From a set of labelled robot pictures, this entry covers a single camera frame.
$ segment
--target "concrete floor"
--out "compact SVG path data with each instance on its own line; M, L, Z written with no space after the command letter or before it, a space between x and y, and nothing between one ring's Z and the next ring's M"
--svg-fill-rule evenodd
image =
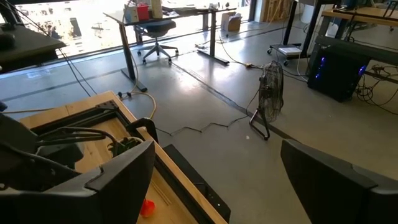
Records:
M303 27L303 24L296 22L295 26ZM282 27L282 23L243 24L241 30L263 30L223 38L224 46L238 61L262 65L277 60L275 52L267 55L266 50L269 44L280 42L282 31L260 33L278 27ZM379 34L377 41L371 38L375 33ZM388 27L356 32L354 37L397 47L393 41L396 32L390 33ZM157 100L154 121L158 128L170 133L184 126L200 129L210 122L228 124L243 116L207 91L202 83L245 108L258 88L261 73L237 63L224 67L192 52L194 43L208 38L208 34L197 34L167 43L180 48L180 56L173 59L171 67L164 57L156 59L156 56L147 59L154 62L138 66L140 81ZM292 29L291 42L303 42L304 38L301 29ZM136 49L133 53L140 63ZM216 53L228 58L220 44L216 46ZM97 93L132 88L132 83L119 72L125 67L121 51L86 59L89 60L78 60L76 66ZM291 61L286 70L297 73L297 67L304 74L306 59L301 59L298 66L297 61ZM82 85L94 94L86 83ZM374 91L375 100L383 102L396 88L396 85L381 83ZM9 110L55 107L87 97L62 63L3 76L0 95ZM273 123L275 127L304 144L398 179L397 116L356 97L338 103L291 78L285 78L284 101L282 114ZM152 103L144 95L124 103L138 118L148 116L152 110ZM257 99L249 106L249 111L254 112L256 106ZM397 100L386 108L398 111ZM28 115L31 113L13 114L12 117L19 119ZM162 146L174 144L226 201L232 210L231 223L310 223L280 159L282 138L272 133L265 142L251 130L248 122L249 118L242 119L228 129L210 126L203 133L184 130L172 137L162 132L158 135Z

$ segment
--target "black fan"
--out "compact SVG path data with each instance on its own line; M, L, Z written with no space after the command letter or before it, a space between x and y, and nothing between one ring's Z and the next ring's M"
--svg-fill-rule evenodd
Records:
M262 68L259 87L259 105L253 117L250 119L250 126L256 130L265 140L269 139L270 133L268 123L273 122L278 117L280 110L284 105L284 71L282 66L272 61ZM262 133L253 125L254 118L260 114L264 121L267 135Z

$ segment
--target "orange object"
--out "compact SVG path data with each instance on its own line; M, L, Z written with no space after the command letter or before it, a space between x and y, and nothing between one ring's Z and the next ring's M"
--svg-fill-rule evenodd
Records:
M150 217L155 212L155 203L151 200L144 199L142 203L141 211L139 212L144 218Z

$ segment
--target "office chair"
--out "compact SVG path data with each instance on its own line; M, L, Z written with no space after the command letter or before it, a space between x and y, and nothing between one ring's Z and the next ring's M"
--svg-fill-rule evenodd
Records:
M173 29L175 27L176 25L174 21L151 22L148 24L140 24L135 27L135 30L139 33L139 35L147 35L155 39L154 46L143 47L138 50L138 56L141 56L141 50L149 50L142 59L143 64L147 63L145 58L147 58L152 53L156 52L157 56L159 56L162 52L162 54L166 55L169 58L169 64L171 65L172 58L165 51L165 49L175 49L175 54L178 55L178 48L160 45L157 41L157 38L163 37L170 29Z

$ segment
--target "desk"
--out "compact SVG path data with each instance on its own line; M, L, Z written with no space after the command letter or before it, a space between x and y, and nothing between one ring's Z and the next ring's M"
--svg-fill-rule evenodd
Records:
M119 106L123 115L130 122L136 120L134 115L123 105L115 94L109 91L76 103L23 118L20 122L28 128L35 128L70 116L71 114L77 114L84 110L88 110L109 100L113 100ZM123 137L128 136L124 126L122 126L118 119L107 120L93 126L93 128L106 131L112 134L116 139L122 139ZM153 140L145 129L139 128L138 132L143 138L145 138L145 140ZM75 164L76 170L79 172L87 172L90 169L109 161L112 158L111 152L107 149L107 145L110 142L111 141L109 139L104 139L102 141L84 143L84 157ZM156 143L155 150L157 159L162 161L164 166L168 168L169 172L175 176L186 192L188 192L187 194L192 196L192 199L197 203L197 206L201 210L197 212L202 212L207 215L210 219L210 223L226 223L221 215L210 205L209 201L207 201L187 176L184 175L180 168L178 168L174 161L171 160L165 151ZM181 199L175 193L175 189L168 184L165 177L160 174L160 170L158 170L158 168L154 169L146 198L155 202L155 213L149 218L140 217L137 223L198 223L194 218L192 208L188 209L188 206L182 203Z
M324 17L336 17L344 20L351 20L353 14L356 13L353 19L356 22L367 22L392 27L398 26L398 12L394 11L391 16L383 17L385 12L385 9L362 7L356 11L349 10L345 12L336 12L333 11L333 9L328 9L323 11L322 15Z
M15 30L4 33L15 36L15 47L0 51L0 74L56 59L55 49L66 46L59 40L24 26L16 26Z
M371 59L377 60L379 62L388 63L391 65L398 65L398 53L392 52L389 50L378 49L375 47L369 47L353 42L347 42L341 40L343 35L345 24L347 21L355 21L355 22L368 22L373 24L397 27L398 26L398 12L394 11L390 17L383 17L384 13L386 12L385 9L374 8L374 7L362 7L357 9L356 11L345 11L345 12L338 12L333 9L325 10L322 12L323 20L318 32L318 37L315 39L315 45L313 48L312 56L310 59L310 66L311 67L315 61L315 57L317 52L321 49L322 46L326 45L340 45L344 47L344 49L358 52L362 55L367 55ZM333 17L341 18L343 21L339 25L339 29L336 33L335 38L327 37L326 32L329 27L329 23ZM373 74L370 72L365 72L365 74L372 75L374 77L377 74ZM382 76L378 76L378 78L385 79L390 82L398 83L397 80L392 78L386 78Z
M127 40L127 35L126 35L126 26L135 26L139 24L147 24L151 22L159 22L159 21L164 21L164 20L171 20L171 19L178 19L178 18L183 18L183 17L190 17L190 16L203 16L203 15L208 15L211 14L211 27L210 27L210 52L204 51L204 50L198 50L198 52L217 60L218 62L221 62L224 65L229 64L229 61L224 60L222 58L216 57L215 56L215 47L216 47L216 13L217 12L226 12L230 10L235 10L234 9L221 9L221 10L216 10L216 9L209 9L205 11L193 11L192 14L184 14L184 15L176 15L176 16L165 16L163 15L162 19L150 19L148 21L139 21L139 22L126 22L125 19L123 18L124 11L114 11L114 12L104 12L105 16L108 16L109 18L113 19L119 24L119 31L120 31L120 36L122 38L122 43L123 43L123 52L124 52L124 58L126 59L126 65L127 68L122 69L121 71L123 74L131 79L131 81L137 85L138 89L140 91L145 92L147 91L147 88L140 83L138 80L136 80L136 76L134 73L134 66L132 64L132 55L130 52L129 48L129 43Z

